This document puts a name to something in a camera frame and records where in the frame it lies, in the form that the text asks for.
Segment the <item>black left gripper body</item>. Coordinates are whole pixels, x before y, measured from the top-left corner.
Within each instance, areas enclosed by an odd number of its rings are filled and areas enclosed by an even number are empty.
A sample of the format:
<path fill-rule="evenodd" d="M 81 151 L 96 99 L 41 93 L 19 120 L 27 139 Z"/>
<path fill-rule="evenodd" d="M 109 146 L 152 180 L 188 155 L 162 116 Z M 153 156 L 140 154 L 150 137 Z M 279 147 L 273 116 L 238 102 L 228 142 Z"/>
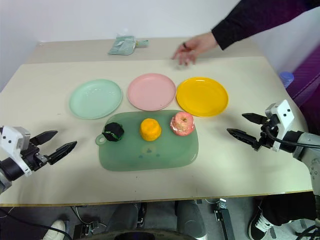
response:
<path fill-rule="evenodd" d="M 23 161 L 32 172 L 38 171 L 49 162 L 49 156 L 41 154 L 38 147 L 44 143 L 45 141 L 31 140 L 28 144 L 28 148 L 21 152 Z"/>

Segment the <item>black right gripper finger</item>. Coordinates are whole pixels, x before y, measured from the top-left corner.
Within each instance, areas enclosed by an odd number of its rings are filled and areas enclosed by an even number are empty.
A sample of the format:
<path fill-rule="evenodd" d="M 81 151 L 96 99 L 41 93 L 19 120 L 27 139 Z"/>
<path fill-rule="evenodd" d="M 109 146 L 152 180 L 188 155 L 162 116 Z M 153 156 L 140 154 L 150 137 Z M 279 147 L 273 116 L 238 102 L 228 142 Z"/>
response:
<path fill-rule="evenodd" d="M 247 134 L 246 132 L 235 129 L 235 128 L 227 128 L 227 132 L 232 135 L 237 140 L 250 145 L 252 148 L 256 148 L 258 146 L 258 141 L 254 136 Z"/>
<path fill-rule="evenodd" d="M 256 113 L 243 113 L 242 116 L 246 118 L 248 121 L 255 124 L 265 124 L 268 121 L 268 118 L 263 115 L 259 115 Z"/>

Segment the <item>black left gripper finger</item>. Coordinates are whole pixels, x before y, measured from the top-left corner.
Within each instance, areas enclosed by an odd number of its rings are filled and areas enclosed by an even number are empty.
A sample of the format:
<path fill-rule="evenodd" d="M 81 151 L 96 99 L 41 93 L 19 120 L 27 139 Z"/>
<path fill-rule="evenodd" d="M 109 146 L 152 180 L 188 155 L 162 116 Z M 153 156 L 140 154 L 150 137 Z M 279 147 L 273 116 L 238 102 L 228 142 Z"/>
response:
<path fill-rule="evenodd" d="M 75 148 L 77 143 L 77 141 L 72 141 L 57 148 L 54 153 L 47 156 L 47 162 L 50 165 L 54 165 L 55 163 L 63 159 L 65 156 L 67 156 Z"/>
<path fill-rule="evenodd" d="M 57 133 L 58 133 L 57 130 L 44 131 L 44 132 L 32 137 L 29 141 L 33 145 L 39 146 L 39 145 L 42 145 L 42 144 L 50 141 Z"/>

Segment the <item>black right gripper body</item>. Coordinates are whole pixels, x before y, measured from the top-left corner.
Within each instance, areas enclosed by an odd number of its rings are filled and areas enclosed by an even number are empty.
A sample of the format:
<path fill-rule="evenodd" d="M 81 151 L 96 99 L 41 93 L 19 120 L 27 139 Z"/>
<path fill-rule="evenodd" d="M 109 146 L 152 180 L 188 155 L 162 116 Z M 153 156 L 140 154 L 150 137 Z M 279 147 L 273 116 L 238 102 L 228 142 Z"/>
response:
<path fill-rule="evenodd" d="M 273 114 L 270 118 L 268 118 L 267 122 L 265 122 L 265 124 L 258 124 L 258 125 L 262 125 L 261 132 L 260 132 L 260 138 L 258 140 L 258 144 L 257 147 L 254 148 L 256 151 L 258 151 L 261 147 L 266 147 L 268 149 L 270 149 L 273 146 L 273 143 L 275 142 L 271 135 L 272 135 L 272 128 L 276 128 L 276 130 L 278 130 L 277 127 L 278 124 L 278 117 Z"/>

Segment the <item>person's bare hand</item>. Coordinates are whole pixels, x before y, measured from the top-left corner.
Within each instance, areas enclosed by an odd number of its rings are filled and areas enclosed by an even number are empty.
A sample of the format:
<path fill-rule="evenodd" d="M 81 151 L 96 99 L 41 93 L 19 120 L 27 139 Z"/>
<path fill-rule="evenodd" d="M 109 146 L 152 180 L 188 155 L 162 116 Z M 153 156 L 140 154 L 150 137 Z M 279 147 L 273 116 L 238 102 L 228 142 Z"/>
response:
<path fill-rule="evenodd" d="M 178 60 L 180 65 L 195 64 L 199 55 L 218 46 L 212 32 L 203 33 L 190 38 L 178 46 L 172 59 Z"/>

